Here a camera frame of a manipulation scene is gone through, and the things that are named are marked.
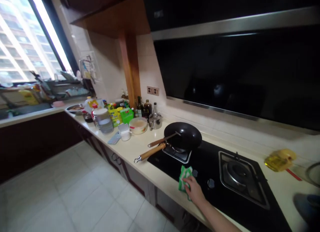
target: wooden handle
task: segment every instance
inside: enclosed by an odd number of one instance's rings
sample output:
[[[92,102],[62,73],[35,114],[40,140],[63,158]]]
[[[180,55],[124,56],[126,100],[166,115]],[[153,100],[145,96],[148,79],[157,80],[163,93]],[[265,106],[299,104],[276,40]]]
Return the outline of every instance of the wooden handle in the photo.
[[[149,148],[150,147],[154,147],[155,145],[160,144],[160,143],[165,142],[165,141],[166,141],[165,138],[162,138],[160,140],[156,140],[155,142],[152,142],[152,143],[148,144],[148,147]]]
[[[143,153],[142,155],[140,155],[141,160],[144,160],[146,158],[148,158],[149,156],[153,155],[155,152],[158,152],[159,150],[162,150],[166,147],[165,143],[161,143],[160,145],[158,145],[157,147],[148,150],[147,152]]]

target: stove knob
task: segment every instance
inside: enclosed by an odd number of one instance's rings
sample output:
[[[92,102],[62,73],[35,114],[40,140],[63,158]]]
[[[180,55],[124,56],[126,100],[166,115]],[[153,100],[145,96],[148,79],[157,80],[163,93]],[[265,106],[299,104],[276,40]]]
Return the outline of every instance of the stove knob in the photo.
[[[213,179],[209,179],[208,182],[207,182],[207,184],[208,184],[208,187],[209,187],[210,189],[214,188],[214,180],[213,180]]]
[[[197,172],[196,170],[193,170],[193,171],[192,171],[192,175],[193,175],[193,177],[196,178],[196,177],[198,176],[198,172]]]

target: sink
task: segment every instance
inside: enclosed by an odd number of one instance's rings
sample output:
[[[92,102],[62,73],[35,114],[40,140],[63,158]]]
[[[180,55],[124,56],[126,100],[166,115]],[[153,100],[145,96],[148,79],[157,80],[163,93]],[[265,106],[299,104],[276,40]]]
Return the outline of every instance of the sink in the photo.
[[[14,111],[18,112],[20,115],[25,115],[33,112],[43,111],[46,109],[50,109],[52,106],[48,103],[42,103],[34,106],[24,106],[13,109]],[[8,118],[8,109],[0,110],[0,120]]]

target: gas stove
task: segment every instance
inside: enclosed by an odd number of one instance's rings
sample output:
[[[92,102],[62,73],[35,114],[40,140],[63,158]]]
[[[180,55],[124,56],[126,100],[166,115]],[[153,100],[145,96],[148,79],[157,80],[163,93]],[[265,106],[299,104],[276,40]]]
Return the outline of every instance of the gas stove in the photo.
[[[253,160],[202,141],[185,154],[158,151],[148,162],[176,181],[182,165],[192,166],[206,199],[250,231],[291,231],[259,164]]]

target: cleaning cloth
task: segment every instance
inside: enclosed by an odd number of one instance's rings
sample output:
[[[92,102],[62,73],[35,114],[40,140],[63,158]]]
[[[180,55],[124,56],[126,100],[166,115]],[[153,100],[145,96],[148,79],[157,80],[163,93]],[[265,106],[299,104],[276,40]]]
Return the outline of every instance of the cleaning cloth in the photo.
[[[184,185],[187,185],[190,189],[189,184],[182,180],[184,178],[188,178],[189,176],[192,176],[192,167],[190,166],[189,168],[186,168],[184,166],[181,166],[181,173],[180,173],[180,177],[179,177],[179,190],[180,191],[187,193]]]

